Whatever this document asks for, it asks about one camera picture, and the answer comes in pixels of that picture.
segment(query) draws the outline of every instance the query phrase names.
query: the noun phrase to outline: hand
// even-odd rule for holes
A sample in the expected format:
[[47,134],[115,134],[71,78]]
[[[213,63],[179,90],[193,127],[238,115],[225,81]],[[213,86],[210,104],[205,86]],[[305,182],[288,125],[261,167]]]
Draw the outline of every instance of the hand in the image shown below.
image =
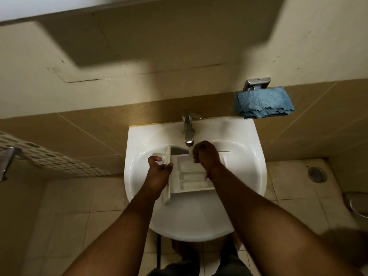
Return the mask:
[[201,163],[206,171],[213,165],[221,164],[218,154],[215,146],[206,140],[198,143],[193,150],[194,162]]
[[145,188],[154,196],[154,199],[158,199],[162,190],[168,184],[168,176],[173,170],[173,163],[169,163],[166,167],[164,164],[159,165],[157,162],[161,162],[162,158],[157,156],[148,157],[149,170],[147,172],[146,180],[142,188]]

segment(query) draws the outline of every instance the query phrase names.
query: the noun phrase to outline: white sink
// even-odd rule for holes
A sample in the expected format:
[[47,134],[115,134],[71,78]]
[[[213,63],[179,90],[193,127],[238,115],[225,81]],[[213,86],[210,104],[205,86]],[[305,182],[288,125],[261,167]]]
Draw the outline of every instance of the white sink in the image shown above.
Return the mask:
[[[264,195],[267,184],[266,163],[253,120],[242,117],[219,117],[193,121],[194,144],[202,140],[213,143],[226,153],[226,166],[244,184]],[[132,126],[128,132],[124,180],[128,200],[140,190],[149,168],[147,158],[164,158],[188,153],[184,142],[183,122]],[[233,231],[226,211],[215,190],[172,194],[163,204],[163,195],[156,201],[150,228],[169,238],[181,241],[207,241]]]

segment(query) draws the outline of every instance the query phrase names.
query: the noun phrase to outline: metal drain grate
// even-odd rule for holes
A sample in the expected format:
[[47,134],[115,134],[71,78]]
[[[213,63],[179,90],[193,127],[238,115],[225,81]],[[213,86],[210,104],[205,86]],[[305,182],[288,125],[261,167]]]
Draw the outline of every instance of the metal drain grate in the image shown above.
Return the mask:
[[326,173],[319,167],[308,168],[309,179],[316,183],[322,183],[327,180]]

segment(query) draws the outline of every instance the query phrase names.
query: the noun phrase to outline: forearm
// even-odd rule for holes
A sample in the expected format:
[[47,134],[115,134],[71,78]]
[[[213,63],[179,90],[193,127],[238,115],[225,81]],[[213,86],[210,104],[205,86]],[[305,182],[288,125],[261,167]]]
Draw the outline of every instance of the forearm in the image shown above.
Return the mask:
[[136,276],[155,199],[144,187],[121,216],[65,272],[65,276]]
[[355,275],[319,237],[219,164],[210,177],[228,216],[264,276]]

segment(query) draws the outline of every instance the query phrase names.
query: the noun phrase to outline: faucet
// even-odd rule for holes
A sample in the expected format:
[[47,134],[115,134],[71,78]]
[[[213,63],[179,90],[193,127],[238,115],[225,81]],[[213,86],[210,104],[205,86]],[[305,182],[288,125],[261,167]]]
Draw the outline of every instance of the faucet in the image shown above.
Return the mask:
[[194,129],[192,126],[192,118],[201,119],[202,116],[200,116],[199,114],[195,114],[190,110],[187,110],[182,114],[182,118],[184,122],[185,144],[186,146],[191,147],[194,144]]
[[5,174],[8,171],[10,165],[12,164],[14,157],[21,152],[22,152],[22,149],[18,147],[9,147],[7,149],[2,159],[2,163],[0,167],[0,182],[7,180],[7,178],[5,177]]

